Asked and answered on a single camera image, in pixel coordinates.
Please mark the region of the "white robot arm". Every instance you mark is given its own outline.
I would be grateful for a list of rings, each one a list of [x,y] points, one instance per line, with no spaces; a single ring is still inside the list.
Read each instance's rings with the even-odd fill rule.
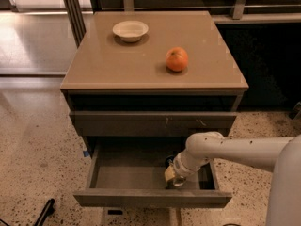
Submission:
[[[181,186],[216,158],[271,171],[266,226],[301,226],[301,136],[230,139],[218,132],[195,133],[167,167],[165,179]]]

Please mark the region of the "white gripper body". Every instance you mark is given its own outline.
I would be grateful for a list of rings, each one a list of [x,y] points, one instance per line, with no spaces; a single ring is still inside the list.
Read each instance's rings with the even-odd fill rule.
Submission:
[[[187,151],[177,154],[173,160],[175,173],[180,177],[188,177],[200,169],[200,163]]]

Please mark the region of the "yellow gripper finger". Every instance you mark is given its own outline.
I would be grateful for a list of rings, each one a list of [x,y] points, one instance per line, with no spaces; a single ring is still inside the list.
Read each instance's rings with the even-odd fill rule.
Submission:
[[[166,182],[171,182],[176,178],[175,170],[172,166],[168,166],[164,173]]]

